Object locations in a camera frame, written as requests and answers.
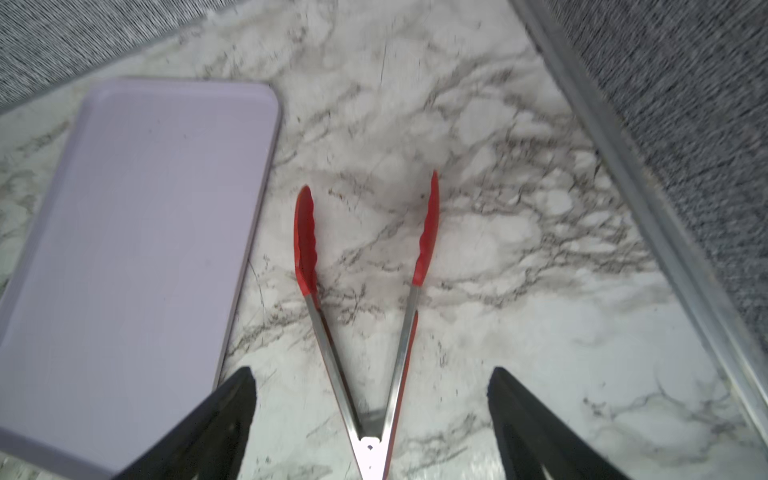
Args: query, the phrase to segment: marble countertop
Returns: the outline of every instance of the marble countertop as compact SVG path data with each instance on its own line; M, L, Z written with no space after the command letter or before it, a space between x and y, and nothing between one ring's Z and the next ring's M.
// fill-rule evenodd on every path
M283 105L223 373L249 366L258 384L241 478L359 477L293 275L299 188L313 189L353 396L376 409L432 169L440 233L390 478L504 477L495 366L632 478L764 478L756 436L504 0L249 0L3 115L0 284L84 93L120 75L266 81ZM4 475L36 473L8 459Z

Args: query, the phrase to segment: tongs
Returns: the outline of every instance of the tongs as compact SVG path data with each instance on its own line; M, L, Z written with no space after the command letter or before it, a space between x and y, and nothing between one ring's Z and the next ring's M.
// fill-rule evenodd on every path
M312 327L315 330L317 343L323 361L326 364L333 393L339 403L339 410L346 427L349 442L363 480L384 480L389 470L392 458L392 445L395 441L397 418L402 404L402 394L406 386L408 363L411 356L411 346L416 331L419 313L416 302L419 299L422 285L432 260L435 249L435 239L439 222L440 193L437 172L432 173L432 192L429 195L427 217L424 223L424 233L419 240L419 258L416 261L411 290L406 303L406 317L402 323L402 332L395 360L395 371L392 374L392 384L389 387L389 398L384 413L384 422L380 435L363 434L360 417L352 403L349 386L344 378L344 372L339 363L339 355L333 345L328 323L317 297L317 252L315 250L315 220L313 217L314 202L308 186L304 186L296 199L296 215L293 225L293 252L296 259L296 280L310 312Z

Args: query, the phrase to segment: gray carpet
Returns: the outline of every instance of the gray carpet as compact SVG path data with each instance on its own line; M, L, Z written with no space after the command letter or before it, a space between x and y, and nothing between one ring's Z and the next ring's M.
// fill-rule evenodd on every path
M0 0L0 111L235 0Z
M545 3L768 353L768 2Z

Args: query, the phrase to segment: plastic tray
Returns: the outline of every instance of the plastic tray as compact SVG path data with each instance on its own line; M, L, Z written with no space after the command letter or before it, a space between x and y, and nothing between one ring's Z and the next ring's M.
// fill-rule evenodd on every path
M88 94L0 300L0 450L108 478L210 393L279 119L263 84Z

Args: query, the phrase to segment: stainless steel rim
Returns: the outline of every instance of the stainless steel rim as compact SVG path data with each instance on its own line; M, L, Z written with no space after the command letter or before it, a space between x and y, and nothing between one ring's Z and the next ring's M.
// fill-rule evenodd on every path
M714 279L703 253L648 186L640 160L623 139L617 116L602 101L549 11L539 0L509 1L600 150L645 240L768 456L768 368L759 346Z

